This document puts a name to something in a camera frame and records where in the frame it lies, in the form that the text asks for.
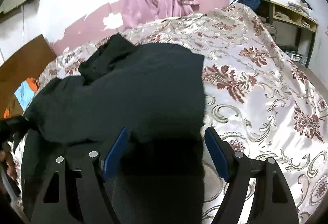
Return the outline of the person left hand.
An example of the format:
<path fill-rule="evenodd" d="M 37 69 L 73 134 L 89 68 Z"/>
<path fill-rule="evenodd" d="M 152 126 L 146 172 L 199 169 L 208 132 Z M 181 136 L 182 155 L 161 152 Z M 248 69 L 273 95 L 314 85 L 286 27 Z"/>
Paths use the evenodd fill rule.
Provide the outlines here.
<path fill-rule="evenodd" d="M 1 145 L 1 163 L 5 163 L 5 172 L 6 174 L 15 182 L 17 182 L 17 172 L 13 156 L 11 154 L 11 147 L 9 144 L 4 142 Z"/>

